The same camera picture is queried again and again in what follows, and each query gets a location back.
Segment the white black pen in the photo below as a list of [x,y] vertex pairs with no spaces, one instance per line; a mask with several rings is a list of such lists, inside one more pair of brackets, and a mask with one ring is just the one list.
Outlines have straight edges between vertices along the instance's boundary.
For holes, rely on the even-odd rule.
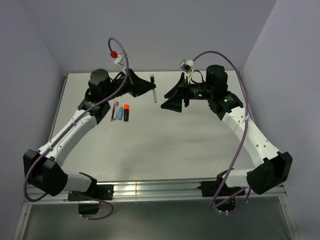
[[156,89],[155,88],[152,90],[152,94],[153,94],[154,103],[157,103],[157,93],[156,93]]

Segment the black orange highlighter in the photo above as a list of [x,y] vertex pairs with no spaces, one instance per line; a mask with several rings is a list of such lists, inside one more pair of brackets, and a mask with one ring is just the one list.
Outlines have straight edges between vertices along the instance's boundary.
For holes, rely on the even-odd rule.
[[128,122],[129,121],[129,115],[130,115],[130,105],[125,104],[123,108],[123,121]]

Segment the red pen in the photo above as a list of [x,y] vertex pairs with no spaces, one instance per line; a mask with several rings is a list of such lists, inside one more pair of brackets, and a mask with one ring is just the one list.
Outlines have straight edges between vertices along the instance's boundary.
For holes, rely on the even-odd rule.
[[115,121],[117,118],[117,112],[118,112],[119,102],[115,101],[113,104],[112,114],[111,114],[111,121]]

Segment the blue highlighter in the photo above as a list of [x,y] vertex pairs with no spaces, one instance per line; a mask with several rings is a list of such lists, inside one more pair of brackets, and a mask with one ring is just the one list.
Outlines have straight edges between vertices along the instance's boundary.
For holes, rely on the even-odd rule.
[[116,120],[121,121],[123,119],[123,116],[124,116],[124,107],[120,106],[117,111]]

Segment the black white pen cap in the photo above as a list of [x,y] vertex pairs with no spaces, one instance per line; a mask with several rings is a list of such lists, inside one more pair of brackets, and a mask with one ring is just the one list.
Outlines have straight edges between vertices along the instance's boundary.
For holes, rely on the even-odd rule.
[[151,74],[151,75],[150,75],[150,81],[151,81],[152,83],[154,83],[154,82],[155,82],[155,77],[154,77],[154,75],[153,75],[153,74]]

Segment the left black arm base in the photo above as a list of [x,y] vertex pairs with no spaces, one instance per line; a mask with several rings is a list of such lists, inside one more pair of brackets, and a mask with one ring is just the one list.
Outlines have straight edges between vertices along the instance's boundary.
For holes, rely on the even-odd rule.
[[70,191],[67,200],[78,202],[78,213],[90,220],[96,219],[93,215],[102,210],[102,206],[109,206],[110,211],[106,216],[97,217],[100,220],[109,217],[114,212],[114,206],[109,202],[113,199],[113,194],[113,184],[97,184],[86,192]]

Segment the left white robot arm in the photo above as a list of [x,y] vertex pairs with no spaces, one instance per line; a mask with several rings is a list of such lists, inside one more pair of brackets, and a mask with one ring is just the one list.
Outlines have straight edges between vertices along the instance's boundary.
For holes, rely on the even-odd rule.
[[38,150],[27,150],[23,155],[25,198],[28,185],[42,190],[45,195],[56,196],[63,191],[79,193],[91,200],[98,193],[97,180],[83,172],[66,173],[62,166],[80,140],[97,126],[111,109],[109,101],[125,94],[139,97],[156,88],[154,76],[150,81],[138,77],[132,69],[128,74],[119,72],[111,78],[105,69],[90,74],[88,89],[71,120]]

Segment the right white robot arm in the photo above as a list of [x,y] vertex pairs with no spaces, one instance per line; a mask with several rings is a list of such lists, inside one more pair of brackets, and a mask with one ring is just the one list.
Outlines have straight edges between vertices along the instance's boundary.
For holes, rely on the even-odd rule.
[[207,101],[210,110],[238,137],[254,165],[250,169],[227,171],[216,183],[217,191],[227,195],[233,188],[250,188],[262,195],[287,180],[293,158],[263,135],[246,113],[242,101],[228,90],[227,81],[228,74],[221,65],[208,66],[202,82],[193,82],[190,75],[182,73],[160,107],[180,113],[191,100]]

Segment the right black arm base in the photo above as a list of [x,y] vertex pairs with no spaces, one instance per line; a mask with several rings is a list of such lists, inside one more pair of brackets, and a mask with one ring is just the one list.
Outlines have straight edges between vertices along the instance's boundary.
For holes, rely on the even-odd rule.
[[[223,180],[223,176],[227,173],[227,170],[219,173],[216,176],[216,179],[213,181],[201,181],[200,186],[197,187],[198,190],[201,191],[202,197],[213,197],[217,192],[221,182]],[[223,185],[220,190],[218,197],[229,197],[238,191],[241,190],[241,187],[228,187],[226,184]],[[219,211],[229,213],[236,209],[236,197],[233,196],[231,199],[227,200],[222,205],[218,206],[217,209]]]

